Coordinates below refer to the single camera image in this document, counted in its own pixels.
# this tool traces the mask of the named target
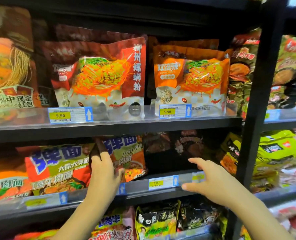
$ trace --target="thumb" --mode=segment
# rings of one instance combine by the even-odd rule
[[[123,175],[125,174],[125,169],[120,168],[118,172],[115,174],[115,181],[117,184],[120,184]]]
[[[205,183],[185,183],[181,187],[183,190],[190,191],[190,192],[195,192],[195,193],[200,193],[204,194],[205,192]]]

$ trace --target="right arm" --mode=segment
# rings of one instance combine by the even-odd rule
[[[205,172],[206,180],[183,184],[183,190],[203,194],[209,200],[230,208],[241,219],[254,240],[294,239],[265,204],[222,166],[201,158],[190,158],[189,161]]]

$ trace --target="hand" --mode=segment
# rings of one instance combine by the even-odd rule
[[[242,201],[245,194],[250,193],[222,166],[201,158],[190,158],[189,161],[197,164],[198,169],[205,172],[206,180],[201,183],[183,184],[183,190],[200,193],[212,202],[229,208]]]
[[[98,150],[91,157],[91,179],[85,201],[90,204],[102,204],[108,208],[116,196],[121,178],[125,173],[124,169],[119,169],[115,174],[113,164],[105,145],[99,138],[96,138]]]

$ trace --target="black circular logo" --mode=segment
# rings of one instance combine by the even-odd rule
[[[134,116],[134,117],[137,117],[140,115],[141,113],[141,106],[139,103],[137,102],[134,102],[132,103],[130,106],[129,106],[129,114]]]

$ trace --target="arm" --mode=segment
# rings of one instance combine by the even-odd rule
[[[190,158],[206,175],[202,183],[187,183],[183,190],[201,193],[209,200],[230,208],[240,218],[254,240],[293,240],[264,203],[249,192],[222,166],[201,158]]]
[[[124,169],[115,175],[109,153],[96,139],[99,152],[91,158],[92,175],[85,200],[51,240],[87,240],[118,190]]]

